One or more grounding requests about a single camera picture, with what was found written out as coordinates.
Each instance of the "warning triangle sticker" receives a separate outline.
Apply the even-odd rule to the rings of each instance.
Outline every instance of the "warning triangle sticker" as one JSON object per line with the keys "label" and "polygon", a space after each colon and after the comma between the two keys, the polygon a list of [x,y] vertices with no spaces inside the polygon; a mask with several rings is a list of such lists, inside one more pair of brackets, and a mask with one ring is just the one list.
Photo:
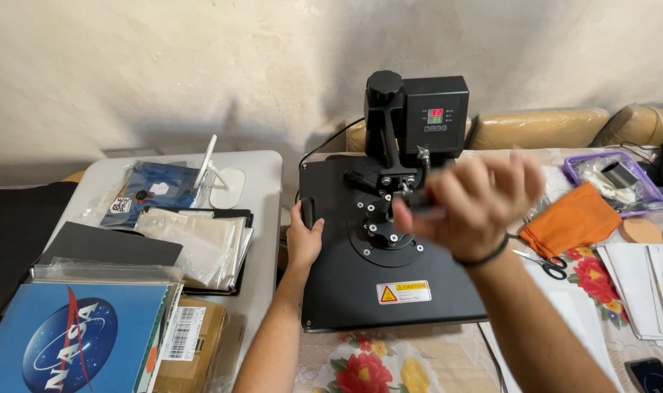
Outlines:
{"label": "warning triangle sticker", "polygon": [[382,299],[380,299],[380,303],[388,303],[390,301],[397,301],[397,297],[394,296],[392,291],[389,290],[389,287],[387,285],[384,286],[384,292],[382,292]]}

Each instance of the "heat press machine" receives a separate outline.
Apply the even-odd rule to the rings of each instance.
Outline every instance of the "heat press machine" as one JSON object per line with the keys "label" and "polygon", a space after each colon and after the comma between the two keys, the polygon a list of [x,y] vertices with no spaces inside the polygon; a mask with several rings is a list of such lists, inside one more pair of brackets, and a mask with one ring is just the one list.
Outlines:
{"label": "heat press machine", "polygon": [[461,154],[468,98],[462,76],[375,72],[366,84],[366,156],[300,167],[303,221],[311,228],[325,220],[304,291],[306,332],[487,319],[449,251],[395,231],[392,222],[393,197],[412,200],[432,167]]}

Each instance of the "person's arm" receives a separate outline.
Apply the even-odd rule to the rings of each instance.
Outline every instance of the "person's arm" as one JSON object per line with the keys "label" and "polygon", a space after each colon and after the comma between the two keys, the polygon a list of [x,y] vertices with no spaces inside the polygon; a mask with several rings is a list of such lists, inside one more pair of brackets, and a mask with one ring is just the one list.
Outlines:
{"label": "person's arm", "polygon": [[321,250],[324,219],[309,231],[300,202],[290,210],[288,266],[268,312],[239,369],[232,393],[290,393],[297,371],[302,294],[309,268]]}
{"label": "person's arm", "polygon": [[469,266],[497,249],[506,227],[527,212],[543,187],[539,166],[518,154],[510,161],[469,159],[428,179],[426,191],[442,207],[440,214],[412,215],[394,201],[394,222],[467,263],[499,348],[525,393],[615,392],[509,247],[486,264]]}

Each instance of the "nasa poster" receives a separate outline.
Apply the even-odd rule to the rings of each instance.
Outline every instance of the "nasa poster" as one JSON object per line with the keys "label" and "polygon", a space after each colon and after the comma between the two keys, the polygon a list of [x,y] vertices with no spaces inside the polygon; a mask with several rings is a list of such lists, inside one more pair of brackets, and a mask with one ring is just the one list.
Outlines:
{"label": "nasa poster", "polygon": [[131,392],[167,287],[23,285],[0,324],[0,393]]}

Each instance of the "white wall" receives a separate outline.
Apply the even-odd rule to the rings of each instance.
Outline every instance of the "white wall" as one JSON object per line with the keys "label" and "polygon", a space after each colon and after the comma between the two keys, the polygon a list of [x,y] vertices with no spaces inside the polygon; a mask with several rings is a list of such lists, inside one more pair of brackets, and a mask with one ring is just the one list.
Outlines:
{"label": "white wall", "polygon": [[471,115],[663,102],[663,0],[0,1],[0,184],[218,132],[289,193],[385,68],[464,75]]}

